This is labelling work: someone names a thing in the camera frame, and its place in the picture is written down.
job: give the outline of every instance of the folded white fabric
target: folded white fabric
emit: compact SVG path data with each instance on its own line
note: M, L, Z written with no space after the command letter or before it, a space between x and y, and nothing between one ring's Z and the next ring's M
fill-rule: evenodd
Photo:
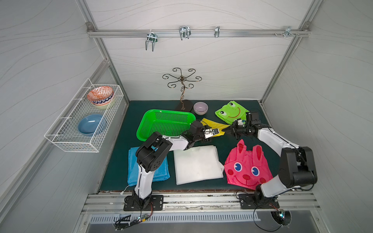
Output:
M215 146L175 150L173 154L177 185L223 178L224 165L219 162Z

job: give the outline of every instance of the metal hook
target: metal hook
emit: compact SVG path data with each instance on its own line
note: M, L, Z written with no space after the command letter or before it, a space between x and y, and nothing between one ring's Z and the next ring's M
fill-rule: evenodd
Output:
M151 50L154 52L154 46L156 45L156 42L158 41L158 36L154 33L149 33L146 36L145 41L145 50L148 50L148 44L151 42Z
M181 108L181 109L182 109L182 110L185 110L185 108L184 108L184 102L183 102L185 90L186 90L186 89L192 89L192 88L194 87L194 84L188 84L188 87L186 87L185 84L184 84L184 82L199 82L199 81L202 80L202 78L199 77L199 76L197 76L197 77L195 77L195 80L188 80L187 78L189 78L191 75L193 75L193 74L195 73L195 69L189 69L188 71L189 71L189 72L193 72L193 73L191 73L191 74L190 74L189 76L187 76L187 77L184 77L184 76L183 76L183 74L182 74L182 72L181 72L181 69L178 68L178 67L173 68L172 71L177 72L178 69L180 70L180 77L175 77L175 76L170 75L170 74L167 73L167 74L164 74L164 75L162 76L162 78L163 78L163 79L168 79L169 76L172 76L172 77L174 77L174 78L177 79L177 81L169 82L169 83L167 84L167 86L168 86L169 88L175 88L175 87L176 87L176 84L175 84L175 83L177 83L177 82L181 82L182 87L181 87L180 102L182 103L182 108Z
M191 34L190 27L189 26L181 26L179 28L179 33L180 33L180 39L181 40L183 40L183 37L189 39L189 36Z
M215 38L218 38L218 37L219 37L219 33L220 33L220 27L219 27L219 26L216 26L216 27L215 27L215 34L214 34Z

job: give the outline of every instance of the green plastic basket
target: green plastic basket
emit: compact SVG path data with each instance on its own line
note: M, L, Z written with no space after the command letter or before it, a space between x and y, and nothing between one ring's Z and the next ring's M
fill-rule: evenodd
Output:
M193 121L195 116L192 113L151 109L142 117L136 136L140 141L146 141L155 131L166 136L178 136L188 130Z

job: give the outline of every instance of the stacked bowls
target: stacked bowls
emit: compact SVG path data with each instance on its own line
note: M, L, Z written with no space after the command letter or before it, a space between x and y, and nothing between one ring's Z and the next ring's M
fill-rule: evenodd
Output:
M100 86L87 95L87 99L98 109L106 110L114 97L114 91L109 86Z

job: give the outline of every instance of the white wire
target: white wire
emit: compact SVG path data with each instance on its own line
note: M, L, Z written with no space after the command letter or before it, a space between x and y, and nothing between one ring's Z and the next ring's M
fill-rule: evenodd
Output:
M121 195L123 195L124 191L129 187L129 185L123 190L120 192Z

